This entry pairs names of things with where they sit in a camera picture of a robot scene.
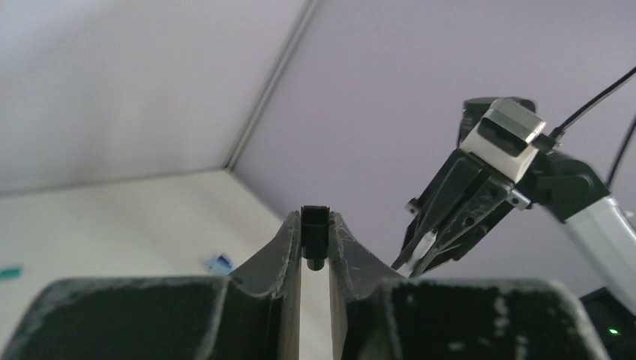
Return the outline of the black pen cap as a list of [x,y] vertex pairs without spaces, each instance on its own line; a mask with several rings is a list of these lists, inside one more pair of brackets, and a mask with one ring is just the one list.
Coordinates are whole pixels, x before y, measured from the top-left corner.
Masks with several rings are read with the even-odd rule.
[[329,247],[330,208],[305,205],[301,208],[301,248],[307,267],[320,271],[327,258]]

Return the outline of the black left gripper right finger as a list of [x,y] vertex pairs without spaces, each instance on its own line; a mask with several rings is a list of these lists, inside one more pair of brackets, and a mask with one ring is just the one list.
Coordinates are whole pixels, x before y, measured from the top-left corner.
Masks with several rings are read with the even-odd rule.
[[328,221],[335,359],[606,359],[582,304],[536,279],[404,277]]

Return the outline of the green pen cap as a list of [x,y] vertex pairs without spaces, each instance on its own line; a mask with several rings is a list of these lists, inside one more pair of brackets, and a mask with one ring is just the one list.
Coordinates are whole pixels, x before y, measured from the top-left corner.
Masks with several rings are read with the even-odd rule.
[[8,266],[0,269],[0,280],[10,281],[15,280],[21,276],[23,268],[21,266]]

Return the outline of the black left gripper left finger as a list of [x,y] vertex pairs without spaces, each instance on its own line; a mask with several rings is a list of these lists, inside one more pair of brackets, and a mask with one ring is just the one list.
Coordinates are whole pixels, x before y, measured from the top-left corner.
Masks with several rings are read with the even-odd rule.
[[227,276],[57,280],[3,359],[298,359],[300,214]]

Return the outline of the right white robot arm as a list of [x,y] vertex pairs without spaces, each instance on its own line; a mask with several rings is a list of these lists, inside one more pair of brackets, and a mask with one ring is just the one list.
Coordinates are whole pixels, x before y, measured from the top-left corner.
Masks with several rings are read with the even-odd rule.
[[457,147],[407,210],[394,269],[418,277],[471,251],[513,209],[545,209],[605,286],[583,297],[613,359],[635,357],[635,228],[609,181],[560,151],[563,127],[545,134],[536,105],[522,97],[463,103]]

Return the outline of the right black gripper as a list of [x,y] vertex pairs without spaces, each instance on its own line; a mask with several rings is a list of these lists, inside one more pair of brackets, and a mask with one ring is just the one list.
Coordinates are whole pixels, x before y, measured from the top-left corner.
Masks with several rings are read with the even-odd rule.
[[474,154],[455,149],[420,197],[408,203],[415,218],[391,267],[398,270],[410,260],[429,232],[436,240],[411,278],[459,260],[513,209],[508,198],[514,188],[513,181]]

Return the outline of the light blue correction tape pen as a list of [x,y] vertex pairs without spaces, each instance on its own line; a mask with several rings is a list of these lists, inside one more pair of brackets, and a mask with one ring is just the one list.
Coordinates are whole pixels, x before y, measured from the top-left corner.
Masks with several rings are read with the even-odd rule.
[[233,269],[232,260],[225,254],[212,256],[204,261],[205,270],[214,276],[227,276]]

